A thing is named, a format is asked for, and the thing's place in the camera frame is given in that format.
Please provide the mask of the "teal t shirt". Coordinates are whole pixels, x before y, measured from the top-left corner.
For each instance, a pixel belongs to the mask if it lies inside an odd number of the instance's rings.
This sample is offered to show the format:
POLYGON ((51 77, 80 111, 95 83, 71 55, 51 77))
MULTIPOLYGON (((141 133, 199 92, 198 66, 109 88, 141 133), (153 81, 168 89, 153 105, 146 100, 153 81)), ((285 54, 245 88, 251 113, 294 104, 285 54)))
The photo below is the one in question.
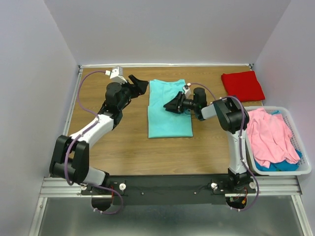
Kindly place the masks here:
POLYGON ((175 114, 163 107, 171 101, 186 84, 184 79, 175 82, 161 80, 150 81, 148 105, 148 137, 149 138, 179 138, 192 137, 191 115, 175 114))

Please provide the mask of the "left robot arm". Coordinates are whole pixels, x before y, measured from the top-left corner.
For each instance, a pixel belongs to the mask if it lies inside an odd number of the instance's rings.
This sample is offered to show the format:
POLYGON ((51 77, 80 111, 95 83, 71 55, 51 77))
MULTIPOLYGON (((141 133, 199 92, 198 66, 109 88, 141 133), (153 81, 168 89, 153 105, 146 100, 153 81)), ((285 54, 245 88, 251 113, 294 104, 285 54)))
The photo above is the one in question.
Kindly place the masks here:
POLYGON ((112 131, 123 117, 123 109, 131 100, 146 93, 149 82, 129 75, 125 82, 111 82, 105 100, 95 118, 80 131, 57 138, 49 172, 64 178, 69 185, 90 184, 96 193, 104 194, 110 185, 109 173, 90 166, 90 149, 112 131))

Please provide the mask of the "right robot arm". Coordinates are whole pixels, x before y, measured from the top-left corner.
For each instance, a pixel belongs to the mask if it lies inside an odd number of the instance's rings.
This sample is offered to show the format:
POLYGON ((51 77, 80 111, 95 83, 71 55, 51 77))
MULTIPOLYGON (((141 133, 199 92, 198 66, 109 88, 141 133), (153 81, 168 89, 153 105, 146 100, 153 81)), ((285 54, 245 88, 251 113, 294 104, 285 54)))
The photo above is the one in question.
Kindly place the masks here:
POLYGON ((250 120, 248 112, 235 96, 226 96, 208 105, 204 88, 195 88, 193 99, 189 99, 188 95, 190 88, 185 85, 183 90, 163 107, 175 114, 192 110, 199 121, 218 118, 228 137, 230 161, 226 186, 233 193, 239 192, 251 179, 246 161, 246 129, 250 120))

